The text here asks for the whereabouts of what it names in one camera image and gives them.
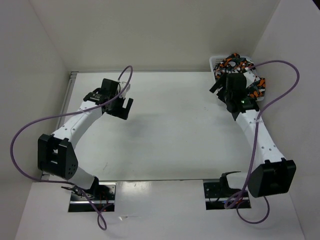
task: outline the cable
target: cable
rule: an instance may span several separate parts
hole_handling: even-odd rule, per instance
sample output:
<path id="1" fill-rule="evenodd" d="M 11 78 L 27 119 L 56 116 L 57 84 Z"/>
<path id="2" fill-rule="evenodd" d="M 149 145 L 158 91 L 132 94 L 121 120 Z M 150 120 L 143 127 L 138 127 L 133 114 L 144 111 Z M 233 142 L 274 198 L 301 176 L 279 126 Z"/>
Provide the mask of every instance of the cable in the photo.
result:
<path id="1" fill-rule="evenodd" d="M 39 123 L 39 122 L 42 122 L 42 121 L 45 121 L 45 120 L 49 120 L 49 119 L 54 119 L 54 118 L 60 118 L 60 117 L 66 117 L 66 116 L 72 116 L 72 115 L 78 115 L 78 114 L 82 114 L 82 113 L 85 113 L 85 112 L 88 112 L 88 111 L 91 111 L 91 110 L 94 110 L 94 109 L 97 109 L 97 108 L 101 108 L 105 105 L 108 105 L 110 103 L 112 103 L 114 100 L 116 100 L 125 90 L 126 88 L 128 87 L 130 81 L 131 81 L 131 78 L 132 78 L 132 75 L 133 75 L 133 67 L 131 65 L 127 66 L 122 72 L 121 74 L 119 75 L 118 77 L 118 80 L 121 79 L 122 75 L 125 73 L 125 71 L 127 69 L 130 69 L 130 75 L 129 75 L 129 78 L 125 84 L 125 86 L 123 87 L 123 89 L 117 94 L 115 95 L 113 98 L 111 98 L 110 100 L 100 104 L 100 105 L 97 105 L 97 106 L 94 106 L 94 107 L 91 107 L 91 108 L 88 108 L 88 109 L 85 109 L 83 111 L 75 111 L 75 112 L 69 112 L 69 113 L 64 113 L 64 114 L 59 114 L 59 115 L 54 115 L 54 116 L 46 116 L 46 117 L 42 117 L 42 118 L 39 118 L 37 120 L 34 120 L 34 121 L 31 121 L 29 122 L 28 124 L 24 125 L 21 129 L 18 130 L 18 132 L 13 136 L 13 139 L 11 141 L 11 144 L 10 144 L 10 157 L 11 157 L 11 160 L 12 160 L 12 163 L 13 165 L 15 166 L 15 168 L 23 175 L 25 176 L 26 178 L 28 179 L 31 179 L 33 181 L 36 181 L 36 182 L 41 182 L 41 183 L 55 183 L 55 184 L 68 184 L 68 185 L 74 185 L 73 183 L 71 182 L 68 182 L 68 181 L 53 181 L 53 180 L 43 180 L 43 179 L 39 179 L 39 178 L 36 178 L 36 177 L 33 177 L 33 176 L 30 176 L 28 175 L 27 173 L 25 173 L 17 164 L 17 161 L 15 159 L 15 156 L 14 156 L 14 145 L 15 145 L 15 142 L 16 142 L 16 139 L 17 137 L 21 134 L 21 132 L 23 130 L 25 130 L 26 128 L 30 127 L 31 125 L 33 124 L 36 124 L 36 123 Z M 92 206 L 92 208 L 96 211 L 96 213 L 98 214 L 98 225 L 99 227 L 102 229 L 102 230 L 107 230 L 107 223 L 104 219 L 104 217 L 102 216 L 101 214 L 101 211 L 99 211 L 96 206 L 93 204 L 93 202 L 88 198 L 88 196 L 86 195 L 86 193 L 84 192 L 84 190 L 78 186 L 75 186 L 78 188 L 78 190 L 81 192 L 81 194 L 88 200 L 88 202 L 90 203 L 90 205 Z M 99 222 L 99 218 L 102 220 L 104 226 L 101 226 L 100 225 L 100 222 Z"/>
<path id="2" fill-rule="evenodd" d="M 214 201 L 214 202 L 219 202 L 219 200 L 220 200 L 220 198 L 221 198 L 221 194 L 222 194 L 222 187 L 221 187 L 221 189 L 220 189 L 220 191 L 219 191 L 219 195 L 218 195 L 218 198 Z"/>
<path id="3" fill-rule="evenodd" d="M 272 104 L 274 104 L 275 102 L 279 101 L 280 99 L 282 99 L 283 97 L 285 97 L 287 94 L 289 94 L 298 84 L 299 82 L 299 79 L 300 79 L 300 73 L 299 73 L 299 70 L 297 69 L 296 66 L 294 66 L 292 63 L 288 62 L 288 61 L 283 61 L 283 60 L 271 60 L 271 61 L 265 61 L 265 62 L 262 62 L 262 63 L 259 63 L 257 65 L 253 65 L 251 67 L 248 67 L 246 69 L 252 69 L 252 68 L 256 68 L 256 67 L 259 67 L 259 66 L 262 66 L 262 65 L 265 65 L 265 64 L 270 64 L 270 63 L 282 63 L 282 64 L 286 64 L 286 65 L 289 65 L 290 67 L 292 67 L 294 70 L 295 70 L 295 73 L 296 73 L 296 80 L 295 80 L 295 83 L 293 84 L 293 86 L 287 90 L 285 93 L 283 93 L 282 95 L 278 96 L 276 99 L 272 100 L 271 102 L 269 102 L 267 105 L 265 105 L 259 112 L 256 120 L 256 124 L 255 124 L 255 131 L 254 131 L 254 140 L 253 140 L 253 147 L 252 147 L 252 155 L 251 155 L 251 160 L 250 160 L 250 165 L 249 165 L 249 170 L 248 170 L 248 173 L 246 175 L 246 179 L 245 179 L 245 182 L 244 182 L 244 185 L 241 189 L 241 191 L 238 191 L 236 192 L 235 194 L 233 194 L 232 196 L 230 196 L 226 201 L 225 201 L 225 204 L 224 204 L 224 208 L 225 209 L 231 209 L 233 208 L 237 202 L 239 201 L 239 199 L 243 196 L 243 194 L 245 193 L 246 191 L 246 187 L 248 185 L 248 182 L 249 182 L 249 179 L 250 179 L 250 176 L 251 176 L 251 172 L 252 172 L 252 168 L 253 168 L 253 165 L 254 165 L 254 160 L 255 160 L 255 155 L 256 155 L 256 149 L 257 149 L 257 141 L 258 141 L 258 129 L 259 129 L 259 122 L 258 120 L 260 119 L 262 113 L 268 108 L 270 107 Z M 230 202 L 231 202 L 231 199 L 232 198 L 235 198 L 232 203 L 230 205 L 228 205 Z M 269 213 L 270 213 L 270 205 L 269 205 L 269 202 L 267 200 L 267 198 L 264 196 L 263 197 L 265 199 L 265 202 L 266 202 L 266 206 L 267 206 L 267 212 L 266 212 L 266 215 L 263 219 L 261 219 L 260 221 L 248 221 L 246 219 L 244 219 L 240 213 L 239 213 L 239 205 L 237 206 L 236 208 L 236 212 L 238 214 L 238 216 L 243 220 L 245 221 L 246 223 L 248 224 L 260 224 L 262 223 L 263 221 L 265 221 L 268 216 L 269 216 Z"/>

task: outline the black joint housing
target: black joint housing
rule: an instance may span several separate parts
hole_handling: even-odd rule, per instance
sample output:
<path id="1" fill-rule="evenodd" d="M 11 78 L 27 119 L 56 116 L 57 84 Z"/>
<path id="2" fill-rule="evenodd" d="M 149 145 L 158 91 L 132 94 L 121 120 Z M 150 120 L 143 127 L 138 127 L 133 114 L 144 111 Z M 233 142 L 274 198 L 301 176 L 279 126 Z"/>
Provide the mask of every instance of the black joint housing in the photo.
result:
<path id="1" fill-rule="evenodd" d="M 99 179 L 96 176 L 94 177 L 90 189 L 84 189 L 84 192 L 97 199 L 110 200 L 112 198 L 109 187 L 107 187 L 106 185 L 100 185 Z"/>
<path id="2" fill-rule="evenodd" d="M 78 160 L 69 139 L 42 134 L 38 139 L 38 169 L 69 180 L 78 169 Z"/>
<path id="3" fill-rule="evenodd" d="M 226 109 L 234 120 L 239 113 L 245 113 L 247 110 L 259 111 L 256 100 L 248 97 L 246 85 L 247 78 L 243 73 L 224 73 L 210 89 L 212 93 L 219 89 L 216 95 L 226 104 Z"/>
<path id="4" fill-rule="evenodd" d="M 282 158 L 279 162 L 265 161 L 251 173 L 248 182 L 251 195 L 259 198 L 287 193 L 296 168 L 293 160 L 286 160 L 285 158 Z"/>
<path id="5" fill-rule="evenodd" d="M 93 92 L 88 93 L 83 101 L 91 101 L 96 105 L 101 105 L 113 99 L 120 91 L 120 83 L 118 81 L 113 81 L 107 78 L 102 80 L 100 88 L 95 89 Z M 126 107 L 123 107 L 125 103 L 124 98 L 117 98 L 109 104 L 106 104 L 101 107 L 102 114 L 107 113 L 109 115 L 121 118 L 128 119 L 129 111 L 131 109 L 133 99 L 129 98 Z"/>

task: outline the white enclosure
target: white enclosure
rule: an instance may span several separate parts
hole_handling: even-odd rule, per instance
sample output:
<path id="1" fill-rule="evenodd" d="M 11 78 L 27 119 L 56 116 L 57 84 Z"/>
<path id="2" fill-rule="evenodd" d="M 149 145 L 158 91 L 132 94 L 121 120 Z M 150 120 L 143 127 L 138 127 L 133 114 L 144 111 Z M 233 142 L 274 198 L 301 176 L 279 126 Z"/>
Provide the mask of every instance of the white enclosure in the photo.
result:
<path id="1" fill-rule="evenodd" d="M 320 197 L 320 10 L 314 2 L 2 0 L 0 236 L 318 239 L 320 207 L 311 203 Z M 233 52 L 255 63 L 286 60 L 300 71 L 297 88 L 262 116 L 297 171 L 289 193 L 268 198 L 270 216 L 259 225 L 242 222 L 235 210 L 205 207 L 201 179 L 246 172 L 251 156 L 244 133 L 209 92 L 209 58 Z M 24 124 L 75 111 L 103 78 L 116 79 L 127 65 L 135 70 L 128 120 L 103 115 L 75 150 L 83 169 L 118 181 L 115 212 L 103 214 L 108 230 L 101 231 L 96 213 L 68 213 L 70 193 L 59 184 L 32 183 L 20 175 L 9 146 Z M 295 80 L 292 69 L 277 63 L 257 71 L 266 78 L 262 106 Z M 38 137 L 56 125 L 36 124 L 17 140 L 17 162 L 34 177 L 40 176 Z M 261 219 L 266 203 L 251 202 L 241 213 Z"/>

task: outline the white wall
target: white wall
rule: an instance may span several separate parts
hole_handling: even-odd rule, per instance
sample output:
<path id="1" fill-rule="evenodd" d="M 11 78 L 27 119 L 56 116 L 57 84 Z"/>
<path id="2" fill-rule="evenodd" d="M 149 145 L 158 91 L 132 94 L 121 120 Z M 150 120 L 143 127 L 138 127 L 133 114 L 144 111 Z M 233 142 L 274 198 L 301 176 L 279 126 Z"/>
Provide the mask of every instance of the white wall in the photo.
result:
<path id="1" fill-rule="evenodd" d="M 209 70 L 250 55 L 279 0 L 30 0 L 69 70 Z"/>
<path id="2" fill-rule="evenodd" d="M 277 146 L 294 159 L 297 172 L 290 194 L 307 240 L 319 238 L 320 11 L 312 0 L 282 0 L 252 58 L 259 63 L 281 59 L 296 65 L 300 83 L 264 114 Z M 290 67 L 274 63 L 258 69 L 266 77 L 264 103 L 285 92 L 295 81 Z"/>
<path id="3" fill-rule="evenodd" d="M 29 121 L 60 111 L 68 72 L 28 1 L 1 1 L 0 33 L 0 235 L 12 240 L 31 182 L 11 163 L 10 141 Z M 55 124 L 38 124 L 17 140 L 17 161 L 29 174 L 39 175 L 37 139 Z"/>

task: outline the white floor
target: white floor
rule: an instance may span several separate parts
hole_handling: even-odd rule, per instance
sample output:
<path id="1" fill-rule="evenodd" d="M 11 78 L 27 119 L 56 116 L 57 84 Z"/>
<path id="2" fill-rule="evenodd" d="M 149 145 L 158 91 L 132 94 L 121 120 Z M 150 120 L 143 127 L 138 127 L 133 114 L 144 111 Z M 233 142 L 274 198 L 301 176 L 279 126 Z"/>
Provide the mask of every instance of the white floor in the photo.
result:
<path id="1" fill-rule="evenodd" d="M 67 112 L 119 73 L 79 73 Z M 128 120 L 104 114 L 80 139 L 79 165 L 100 180 L 218 178 L 247 171 L 251 150 L 216 96 L 209 72 L 135 72 Z"/>

